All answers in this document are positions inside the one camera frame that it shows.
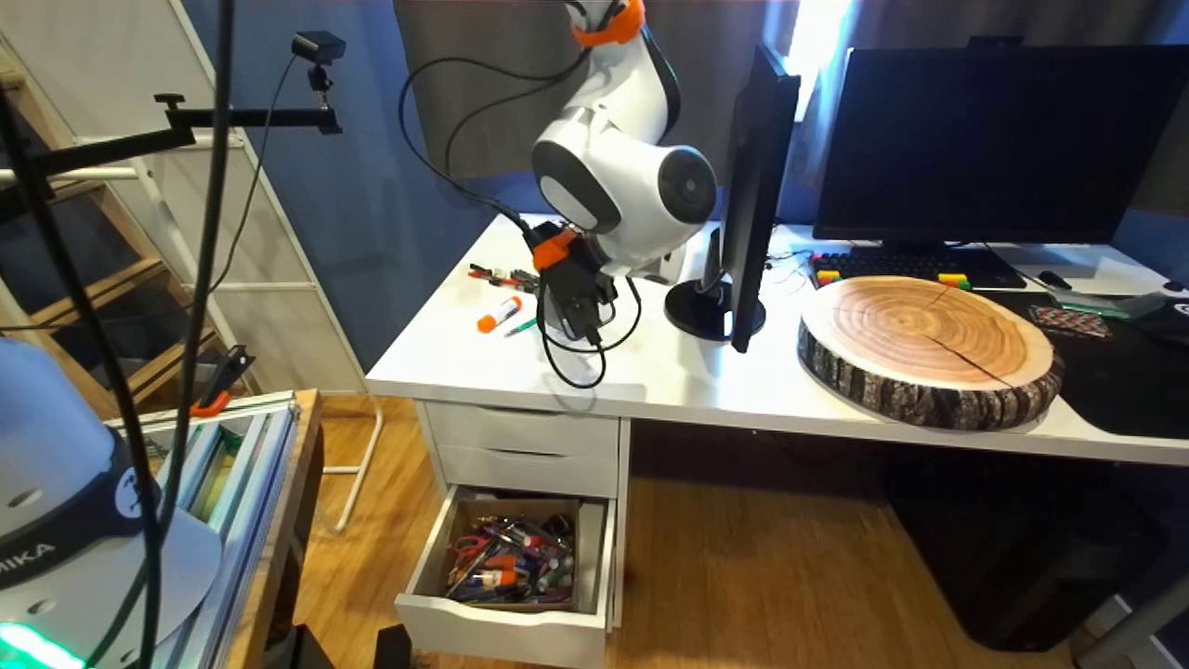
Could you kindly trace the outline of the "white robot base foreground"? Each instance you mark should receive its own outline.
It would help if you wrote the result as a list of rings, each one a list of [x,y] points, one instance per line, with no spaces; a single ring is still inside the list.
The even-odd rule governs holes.
[[[125,444],[48,353],[0,344],[0,625],[84,661],[139,564]]]

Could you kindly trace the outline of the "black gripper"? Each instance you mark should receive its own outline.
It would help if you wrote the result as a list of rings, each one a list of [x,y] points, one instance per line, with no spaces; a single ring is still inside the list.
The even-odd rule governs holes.
[[[539,251],[539,279],[559,331],[574,344],[598,344],[611,282],[589,251],[578,239],[547,243]]]

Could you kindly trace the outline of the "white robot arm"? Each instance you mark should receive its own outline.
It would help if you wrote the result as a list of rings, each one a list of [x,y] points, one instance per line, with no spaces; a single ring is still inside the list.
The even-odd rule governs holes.
[[[647,0],[570,0],[568,24],[585,73],[532,144],[533,186],[563,225],[539,232],[532,261],[553,324],[595,344],[609,274],[684,247],[712,212],[718,175],[693,144],[665,144],[681,77]]]

